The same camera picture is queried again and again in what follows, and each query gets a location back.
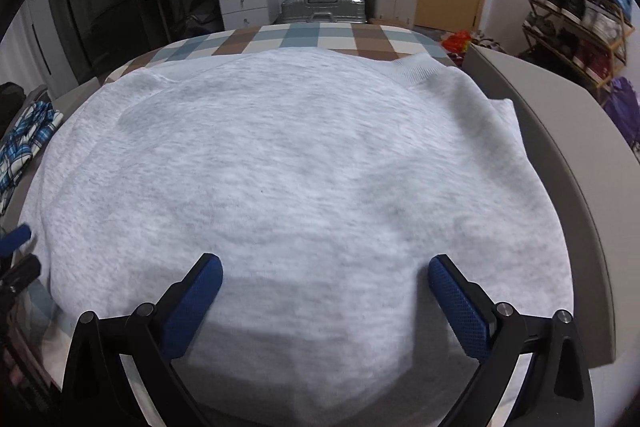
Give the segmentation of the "red orange toy pile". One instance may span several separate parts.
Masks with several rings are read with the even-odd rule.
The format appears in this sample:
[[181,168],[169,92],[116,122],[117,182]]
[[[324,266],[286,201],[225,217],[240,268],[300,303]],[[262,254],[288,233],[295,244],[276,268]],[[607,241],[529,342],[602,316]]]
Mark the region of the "red orange toy pile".
[[462,30],[443,38],[440,45],[448,55],[462,57],[473,41],[474,37],[469,33],[469,31]]

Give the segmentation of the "purple bag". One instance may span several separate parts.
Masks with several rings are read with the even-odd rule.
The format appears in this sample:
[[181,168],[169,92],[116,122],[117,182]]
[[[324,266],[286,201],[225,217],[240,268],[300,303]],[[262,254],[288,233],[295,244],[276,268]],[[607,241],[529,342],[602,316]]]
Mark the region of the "purple bag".
[[610,82],[611,92],[604,104],[616,128],[631,148],[639,146],[640,109],[634,86],[626,77],[616,77]]

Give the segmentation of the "cardboard box on floor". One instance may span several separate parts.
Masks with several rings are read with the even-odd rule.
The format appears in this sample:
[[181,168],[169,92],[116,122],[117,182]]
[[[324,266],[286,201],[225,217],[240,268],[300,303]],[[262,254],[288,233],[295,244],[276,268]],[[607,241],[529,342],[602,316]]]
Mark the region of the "cardboard box on floor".
[[401,20],[384,20],[384,18],[370,18],[369,24],[378,26],[397,27],[402,29],[412,29],[411,25],[408,25]]

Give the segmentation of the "blue plaid shirt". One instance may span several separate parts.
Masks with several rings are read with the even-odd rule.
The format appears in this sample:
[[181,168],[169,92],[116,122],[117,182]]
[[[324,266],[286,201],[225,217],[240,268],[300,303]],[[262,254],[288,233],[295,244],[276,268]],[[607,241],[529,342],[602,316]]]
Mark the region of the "blue plaid shirt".
[[63,114],[51,102],[27,106],[1,145],[1,214],[9,207],[17,185],[29,164],[61,127]]

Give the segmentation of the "light grey hoodie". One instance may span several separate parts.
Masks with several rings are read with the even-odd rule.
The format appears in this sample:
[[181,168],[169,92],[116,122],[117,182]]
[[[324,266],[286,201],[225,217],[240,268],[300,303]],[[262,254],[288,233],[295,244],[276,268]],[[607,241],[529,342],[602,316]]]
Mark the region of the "light grey hoodie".
[[525,314],[574,300],[513,104],[426,54],[137,69],[53,135],[21,218],[71,317],[127,314],[217,255],[178,371],[206,407],[265,425],[441,419],[476,365],[428,288],[436,255]]

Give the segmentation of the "black bag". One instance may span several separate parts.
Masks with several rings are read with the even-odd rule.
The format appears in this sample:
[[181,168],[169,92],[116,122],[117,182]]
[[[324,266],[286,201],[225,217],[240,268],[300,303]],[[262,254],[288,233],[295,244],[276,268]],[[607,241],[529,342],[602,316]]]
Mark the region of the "black bag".
[[26,95],[21,86],[14,82],[5,82],[0,86],[0,134],[6,129],[23,106]]

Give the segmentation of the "checkered bed sheet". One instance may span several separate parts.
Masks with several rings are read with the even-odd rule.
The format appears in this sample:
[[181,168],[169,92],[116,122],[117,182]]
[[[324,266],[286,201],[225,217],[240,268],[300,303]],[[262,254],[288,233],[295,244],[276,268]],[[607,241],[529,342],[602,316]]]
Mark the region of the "checkered bed sheet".
[[165,62],[280,48],[319,48],[377,61],[427,53],[446,66],[454,64],[439,43],[410,29],[372,24],[294,23],[221,31],[173,42],[134,58],[113,70],[106,80],[114,82],[138,68]]

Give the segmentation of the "silver lying suitcase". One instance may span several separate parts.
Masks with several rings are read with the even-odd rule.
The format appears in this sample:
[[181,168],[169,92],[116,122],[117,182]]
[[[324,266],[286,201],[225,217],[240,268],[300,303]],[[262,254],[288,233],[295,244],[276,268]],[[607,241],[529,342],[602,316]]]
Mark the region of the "silver lying suitcase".
[[292,23],[367,23],[364,0],[283,0],[280,24]]

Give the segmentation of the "bamboo shoe rack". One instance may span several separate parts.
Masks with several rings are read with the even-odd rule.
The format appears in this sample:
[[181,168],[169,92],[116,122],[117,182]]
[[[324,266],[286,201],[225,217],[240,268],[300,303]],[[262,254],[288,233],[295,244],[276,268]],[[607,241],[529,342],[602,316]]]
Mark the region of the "bamboo shoe rack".
[[631,0],[527,0],[523,53],[584,87],[599,103],[628,64]]

